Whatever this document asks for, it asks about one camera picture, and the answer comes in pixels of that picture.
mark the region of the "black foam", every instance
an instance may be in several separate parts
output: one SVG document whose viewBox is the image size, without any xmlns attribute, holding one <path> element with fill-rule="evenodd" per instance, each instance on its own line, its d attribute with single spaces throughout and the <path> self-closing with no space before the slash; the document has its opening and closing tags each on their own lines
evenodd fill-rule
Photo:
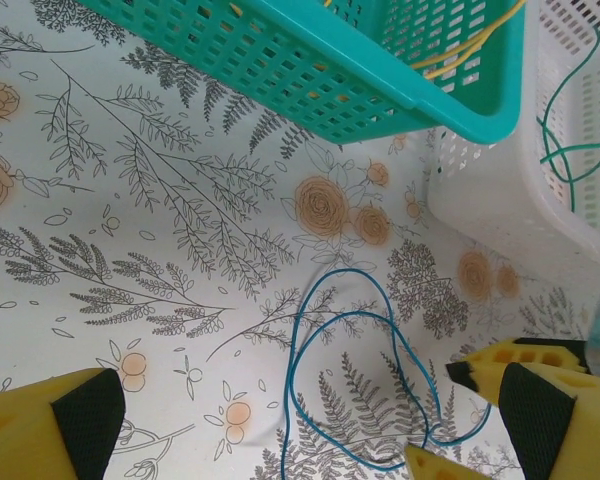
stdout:
<svg viewBox="0 0 600 480">
<path fill-rule="evenodd" d="M 125 413 L 118 374 L 104 370 L 51 408 L 78 480 L 102 480 Z"/>
<path fill-rule="evenodd" d="M 576 400 L 519 363 L 510 363 L 498 403 L 526 480 L 548 480 Z"/>
<path fill-rule="evenodd" d="M 478 393 L 478 384 L 471 378 L 472 370 L 469 362 L 447 363 L 445 366 L 452 382 Z"/>
</svg>

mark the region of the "blue cable loop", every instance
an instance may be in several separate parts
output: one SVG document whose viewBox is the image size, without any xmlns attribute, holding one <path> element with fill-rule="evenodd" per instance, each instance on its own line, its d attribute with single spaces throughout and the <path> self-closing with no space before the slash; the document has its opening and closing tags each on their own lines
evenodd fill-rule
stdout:
<svg viewBox="0 0 600 480">
<path fill-rule="evenodd" d="M 368 311 L 364 311 L 364 310 L 356 310 L 356 311 L 352 311 L 352 312 L 341 313 L 339 315 L 336 315 L 334 318 L 332 318 L 328 322 L 325 322 L 318 329 L 316 329 L 316 331 L 313 332 L 313 334 L 309 337 L 309 339 L 300 347 L 300 349 L 298 350 L 298 353 L 296 355 L 296 344 L 298 341 L 298 331 L 300 329 L 300 323 L 302 321 L 302 318 L 304 317 L 305 311 L 309 304 L 309 300 L 313 297 L 313 295 L 316 292 L 316 290 L 318 289 L 318 287 L 326 279 L 328 279 L 329 277 L 331 277 L 333 275 L 344 274 L 344 273 L 356 273 L 358 275 L 362 275 L 367 280 L 369 280 L 373 284 L 373 286 L 376 287 L 376 289 L 382 295 L 384 303 L 387 307 L 387 312 L 389 314 L 389 318 L 383 317 L 382 315 L 378 315 L 377 313 L 368 312 Z M 429 389 L 431 390 L 431 393 L 433 395 L 435 408 L 436 408 L 436 415 L 439 420 L 442 419 L 442 413 L 441 413 L 441 407 L 440 407 L 440 397 L 438 395 L 436 386 L 433 383 L 433 379 L 427 372 L 426 368 L 424 367 L 424 365 L 422 364 L 420 359 L 417 357 L 417 355 L 413 352 L 413 350 L 409 346 L 409 343 L 404 338 L 404 335 L 398 329 L 398 326 L 396 325 L 395 320 L 394 320 L 393 308 L 391 307 L 391 303 L 389 302 L 389 297 L 387 296 L 386 292 L 371 275 L 369 275 L 368 273 L 366 273 L 362 270 L 359 270 L 357 268 L 342 268 L 342 269 L 338 269 L 338 270 L 333 270 L 329 273 L 326 273 L 322 277 L 320 277 L 318 279 L 318 281 L 313 285 L 313 287 L 311 287 L 311 289 L 309 290 L 309 293 L 307 294 L 304 301 L 302 302 L 302 305 L 300 306 L 298 313 L 296 314 L 294 324 L 293 324 L 293 334 L 291 336 L 291 347 L 290 347 L 290 352 L 289 352 L 289 363 L 287 365 L 287 375 L 286 375 L 285 386 L 284 386 L 283 405 L 284 405 L 284 415 L 285 415 L 285 435 L 284 435 L 284 442 L 282 444 L 282 458 L 281 458 L 281 462 L 280 462 L 280 474 L 281 474 L 282 480 L 286 480 L 285 463 L 286 463 L 287 450 L 289 447 L 289 438 L 291 436 L 291 410 L 289 408 L 290 407 L 289 397 L 291 397 L 291 401 L 292 401 L 293 405 L 295 406 L 298 414 L 307 423 L 307 425 L 309 425 L 322 438 L 327 440 L 329 443 L 331 443 L 332 445 L 334 445 L 335 447 L 340 449 L 344 454 L 346 454 L 347 456 L 349 456 L 351 459 L 355 460 L 356 462 L 360 463 L 361 465 L 364 465 L 365 467 L 368 467 L 370 469 L 377 470 L 380 472 L 392 472 L 394 470 L 398 470 L 405 466 L 404 462 L 398 463 L 396 465 L 391 465 L 391 466 L 381 466 L 381 465 L 370 463 L 367 460 L 364 460 L 363 458 L 358 457 L 351 450 L 349 450 L 347 447 L 345 447 L 342 443 L 338 442 L 335 438 L 331 437 L 330 435 L 325 433 L 323 430 L 321 430 L 320 427 L 318 427 L 315 424 L 315 422 L 304 411 L 304 409 L 300 405 L 300 402 L 298 401 L 298 398 L 296 396 L 296 391 L 295 391 L 295 386 L 294 386 L 296 371 L 300 364 L 300 360 L 302 359 L 302 356 L 307 351 L 307 348 L 309 347 L 309 345 L 311 345 L 311 343 L 318 337 L 318 335 L 320 335 L 320 333 L 322 331 L 324 331 L 326 328 L 328 328 L 330 325 L 339 322 L 343 318 L 352 317 L 352 316 L 366 316 L 369 318 L 373 318 L 375 320 L 386 323 L 389 326 L 389 328 L 391 329 L 391 344 L 392 344 L 392 349 L 393 349 L 393 355 L 394 355 L 394 358 L 396 361 L 396 368 L 398 371 L 398 376 L 400 377 L 400 382 L 402 383 L 402 388 L 404 388 L 404 391 L 415 402 L 416 406 L 418 407 L 418 410 L 420 410 L 420 413 L 422 413 L 422 416 L 424 418 L 425 436 L 424 436 L 424 441 L 422 442 L 422 448 L 424 448 L 427 445 L 428 440 L 431 440 L 431 443 L 433 443 L 434 445 L 437 445 L 439 447 L 452 447 L 455 445 L 459 445 L 460 443 L 465 442 L 465 441 L 469 440 L 470 438 L 473 438 L 475 435 L 477 435 L 478 432 L 480 432 L 480 430 L 482 430 L 482 428 L 486 425 L 487 420 L 489 419 L 489 414 L 491 412 L 491 405 L 487 404 L 485 413 L 484 413 L 481 421 L 467 434 L 465 434 L 461 437 L 458 437 L 454 440 L 450 440 L 450 441 L 442 441 L 442 440 L 435 439 L 433 437 L 433 432 L 436 429 L 438 429 L 441 425 L 438 423 L 436 425 L 433 425 L 432 427 L 429 427 L 429 419 L 424 410 L 424 407 L 418 400 L 418 397 L 416 397 L 415 394 L 409 388 L 409 385 L 405 378 L 404 371 L 402 369 L 402 364 L 400 362 L 400 357 L 398 355 L 397 340 L 400 341 L 400 344 L 404 347 L 407 354 L 411 357 L 411 359 L 416 364 L 416 366 L 418 367 L 418 369 L 424 376 L 425 380 L 427 381 L 427 384 L 429 385 Z"/>
</svg>

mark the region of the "green wire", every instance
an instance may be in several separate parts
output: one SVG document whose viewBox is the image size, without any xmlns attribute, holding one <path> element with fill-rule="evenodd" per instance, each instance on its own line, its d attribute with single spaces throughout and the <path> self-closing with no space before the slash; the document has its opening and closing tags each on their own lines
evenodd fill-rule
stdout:
<svg viewBox="0 0 600 480">
<path fill-rule="evenodd" d="M 589 171 L 585 172 L 584 174 L 580 175 L 579 177 L 573 178 L 573 175 L 571 173 L 571 167 L 569 165 L 569 161 L 568 161 L 567 157 L 565 156 L 565 153 L 570 152 L 570 151 L 575 151 L 575 150 L 588 150 L 588 149 L 593 149 L 593 148 L 600 148 L 600 143 L 588 143 L 588 144 L 575 145 L 572 147 L 563 148 L 560 145 L 560 142 L 558 141 L 556 136 L 553 134 L 553 132 L 547 127 L 547 122 L 549 120 L 549 114 L 551 112 L 551 107 L 553 106 L 553 103 L 558 98 L 558 95 L 560 95 L 560 92 L 562 91 L 562 89 L 565 87 L 567 82 L 569 82 L 569 80 L 571 80 L 571 78 L 573 78 L 573 76 L 576 75 L 582 69 L 582 67 L 591 59 L 591 57 L 593 56 L 595 51 L 598 49 L 598 46 L 600 45 L 600 32 L 595 27 L 595 25 L 593 26 L 593 29 L 596 33 L 596 43 L 594 44 L 593 48 L 588 53 L 588 55 L 585 57 L 585 59 L 582 62 L 580 62 L 580 64 L 574 70 L 572 70 L 571 73 L 569 73 L 564 78 L 564 80 L 562 80 L 562 82 L 560 83 L 560 85 L 558 86 L 556 91 L 553 93 L 553 95 L 549 99 L 549 103 L 547 103 L 547 108 L 545 109 L 545 112 L 544 112 L 544 119 L 541 120 L 539 117 L 536 117 L 536 120 L 542 126 L 542 140 L 544 142 L 545 151 L 548 154 L 546 157 L 544 157 L 540 160 L 540 164 L 549 162 L 549 164 L 551 165 L 551 170 L 556 175 L 556 177 L 561 182 L 569 184 L 569 196 L 571 197 L 570 203 L 571 203 L 571 211 L 572 212 L 575 212 L 575 207 L 576 207 L 574 184 L 584 178 L 587 178 L 589 175 L 592 175 L 593 173 L 595 173 L 600 168 L 600 161 Z M 553 153 L 549 153 L 550 148 L 549 148 L 548 138 L 550 138 L 553 141 L 553 143 L 555 144 L 555 146 L 558 148 L 558 150 L 556 150 Z M 553 158 L 557 157 L 558 155 L 562 157 L 562 161 L 563 161 L 565 170 L 567 172 L 566 179 L 564 177 L 562 177 L 562 175 L 560 175 L 560 173 L 556 169 L 556 166 L 553 162 Z"/>
<path fill-rule="evenodd" d="M 555 143 L 556 147 L 558 148 L 558 150 L 556 150 L 556 152 L 554 152 L 554 153 L 560 152 L 560 155 L 562 156 L 562 164 L 564 165 L 564 169 L 567 171 L 567 177 L 569 178 L 567 183 L 569 184 L 570 208 L 571 208 L 572 212 L 575 212 L 575 210 L 576 210 L 576 189 L 573 184 L 573 176 L 571 175 L 571 167 L 569 165 L 569 160 L 567 159 L 566 155 L 564 154 L 562 145 L 560 145 L 560 142 L 558 141 L 556 136 L 553 134 L 553 132 L 551 130 L 549 130 L 549 128 L 547 128 L 546 125 L 544 125 L 542 123 L 542 120 L 540 120 L 539 117 L 536 117 L 536 120 L 542 126 L 543 138 L 546 138 L 546 135 L 549 135 L 551 137 L 551 140 L 553 141 L 553 143 Z M 558 178 L 561 178 L 560 172 L 558 172 L 558 169 L 556 168 L 555 163 L 553 163 L 553 159 L 551 159 L 550 165 L 551 165 L 551 170 L 553 170 L 553 173 L 555 174 L 555 176 Z"/>
</svg>

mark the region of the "floral patterned surface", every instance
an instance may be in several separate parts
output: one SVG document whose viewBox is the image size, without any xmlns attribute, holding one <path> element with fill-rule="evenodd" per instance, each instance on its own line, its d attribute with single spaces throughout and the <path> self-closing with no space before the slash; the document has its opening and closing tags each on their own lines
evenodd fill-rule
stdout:
<svg viewBox="0 0 600 480">
<path fill-rule="evenodd" d="M 484 402 L 444 364 L 510 336 L 582 337 L 592 298 L 429 214 L 433 138 L 331 145 L 73 0 L 0 0 L 0 392 L 113 368 L 127 415 L 107 478 L 279 478 L 292 319 L 319 275 L 354 267 L 434 376 L 440 434 L 469 430 Z M 303 326 L 379 300 L 339 278 Z M 370 459 L 421 441 L 381 325 L 347 318 L 321 340 L 298 373 L 316 420 Z M 294 421 L 290 480 L 408 478 Z M 438 453 L 522 478 L 497 414 Z"/>
</svg>

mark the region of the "plastic basket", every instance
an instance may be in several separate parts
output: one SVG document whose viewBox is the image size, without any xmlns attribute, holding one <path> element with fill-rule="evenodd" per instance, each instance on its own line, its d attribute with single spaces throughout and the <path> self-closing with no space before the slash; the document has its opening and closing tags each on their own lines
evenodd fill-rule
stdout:
<svg viewBox="0 0 600 480">
<path fill-rule="evenodd" d="M 515 0 L 79 1 L 335 143 L 435 125 L 490 143 L 518 119 L 520 12 L 435 81 L 408 66 L 466 41 Z"/>
<path fill-rule="evenodd" d="M 576 213 L 571 213 L 568 185 L 540 166 L 546 152 L 536 115 L 543 117 L 560 82 L 593 47 L 591 25 L 600 31 L 600 0 L 532 0 L 526 17 L 525 51 L 530 54 L 516 131 L 490 146 L 439 132 L 429 206 L 444 222 L 540 276 L 597 288 L 600 170 L 577 183 Z M 548 126 L 563 146 L 600 142 L 600 46 L 558 97 Z M 572 168 L 580 171 L 599 158 L 599 150 L 569 154 Z"/>
</svg>

